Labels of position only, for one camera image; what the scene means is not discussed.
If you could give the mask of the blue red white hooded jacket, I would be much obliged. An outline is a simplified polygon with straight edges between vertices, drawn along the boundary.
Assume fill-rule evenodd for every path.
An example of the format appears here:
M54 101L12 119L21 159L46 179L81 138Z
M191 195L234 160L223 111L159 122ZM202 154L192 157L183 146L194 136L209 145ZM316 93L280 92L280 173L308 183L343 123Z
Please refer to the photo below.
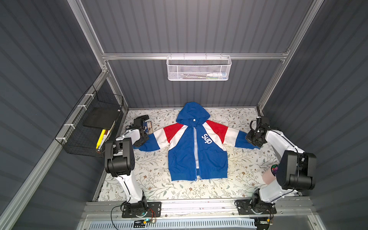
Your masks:
M198 103L186 103L176 122L149 135L139 147L150 152L168 147L168 169L172 181L195 181L228 177L226 146L255 149L246 133L210 120Z

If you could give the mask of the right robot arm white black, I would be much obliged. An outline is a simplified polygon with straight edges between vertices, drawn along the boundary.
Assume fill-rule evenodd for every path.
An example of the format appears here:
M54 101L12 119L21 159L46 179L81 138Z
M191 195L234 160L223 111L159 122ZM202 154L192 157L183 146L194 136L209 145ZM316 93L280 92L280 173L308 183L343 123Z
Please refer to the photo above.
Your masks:
M246 139L256 147L270 144L280 155L281 160L276 171L276 179L257 189L252 195L250 205L253 209L262 209L274 204L278 199L296 191L313 190L317 158L292 143L282 131L272 129L267 117L257 117L256 127L250 124Z

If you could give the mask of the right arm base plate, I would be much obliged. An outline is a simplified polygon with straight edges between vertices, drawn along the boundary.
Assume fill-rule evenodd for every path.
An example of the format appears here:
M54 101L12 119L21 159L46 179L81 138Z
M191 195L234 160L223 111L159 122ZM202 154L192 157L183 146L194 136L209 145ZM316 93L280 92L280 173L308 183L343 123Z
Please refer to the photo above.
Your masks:
M235 200L234 205L237 208L239 215L266 215L266 214L277 214L275 204L266 203L263 201L254 202L251 199L239 199Z

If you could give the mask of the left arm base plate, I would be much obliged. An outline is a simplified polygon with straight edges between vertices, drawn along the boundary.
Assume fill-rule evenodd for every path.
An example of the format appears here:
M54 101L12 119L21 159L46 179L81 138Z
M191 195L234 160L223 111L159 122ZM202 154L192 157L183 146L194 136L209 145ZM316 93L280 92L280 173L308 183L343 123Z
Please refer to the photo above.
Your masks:
M122 218L157 218L161 216L161 202L127 203L121 206Z

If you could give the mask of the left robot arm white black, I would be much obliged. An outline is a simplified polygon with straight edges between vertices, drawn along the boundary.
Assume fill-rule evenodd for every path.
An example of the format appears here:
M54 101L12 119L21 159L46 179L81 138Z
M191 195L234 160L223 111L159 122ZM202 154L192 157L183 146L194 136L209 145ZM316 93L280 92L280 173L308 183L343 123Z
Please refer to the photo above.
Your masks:
M114 121L108 140L104 143L105 171L116 178L126 194L125 205L129 209L146 209L148 207L143 190L139 187L134 174L134 148L141 147L148 141L148 134L144 130L144 122L148 115L135 118L126 132L119 136L122 119Z

